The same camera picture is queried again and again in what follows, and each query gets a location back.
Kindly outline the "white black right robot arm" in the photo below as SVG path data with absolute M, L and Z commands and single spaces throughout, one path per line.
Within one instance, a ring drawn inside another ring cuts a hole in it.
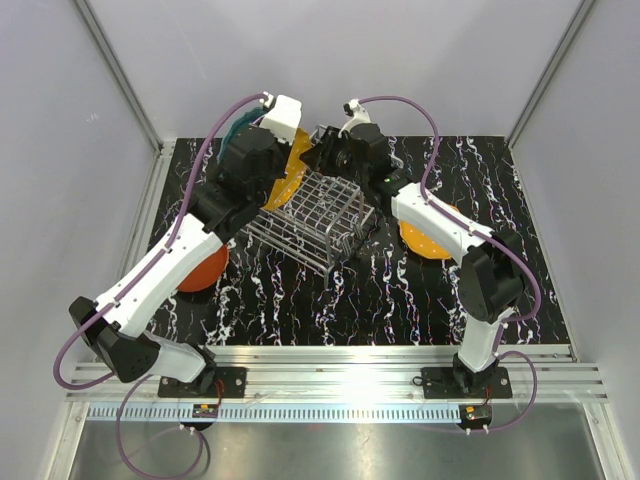
M 329 127 L 300 155 L 312 170 L 355 183 L 366 201 L 443 247 L 459 267 L 458 298 L 467 314 L 450 384 L 464 397 L 484 392 L 499 365 L 497 345 L 525 289 L 508 240 L 427 192 L 398 165 L 375 123 L 342 133 Z

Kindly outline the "orange dotted scalloped plate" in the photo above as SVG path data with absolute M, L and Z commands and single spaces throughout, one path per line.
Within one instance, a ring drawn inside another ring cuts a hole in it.
M 307 165 L 300 159 L 300 156 L 310 148 L 309 134 L 298 128 L 285 168 L 285 178 L 278 179 L 274 183 L 271 195 L 263 207 L 264 210 L 274 211 L 284 206 L 298 190 L 307 170 Z

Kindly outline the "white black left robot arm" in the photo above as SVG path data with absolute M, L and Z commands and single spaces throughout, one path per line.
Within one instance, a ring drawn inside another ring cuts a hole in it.
M 97 299 L 80 296 L 69 313 L 79 335 L 123 383 L 148 375 L 169 377 L 194 397 L 215 385 L 210 352 L 151 334 L 151 317 L 203 262 L 268 204 L 285 178 L 298 127 L 267 119 L 241 127 L 195 182 L 167 234 L 118 283 Z

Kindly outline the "teal scalloped plate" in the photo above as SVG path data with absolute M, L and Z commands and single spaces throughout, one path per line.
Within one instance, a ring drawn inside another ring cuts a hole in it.
M 224 153 L 227 150 L 229 143 L 240 133 L 240 131 L 254 124 L 264 115 L 264 110 L 261 107 L 255 107 L 251 110 L 244 112 L 239 118 L 237 118 L 229 128 L 227 134 L 222 139 L 220 150 L 218 153 L 217 161 L 223 158 Z

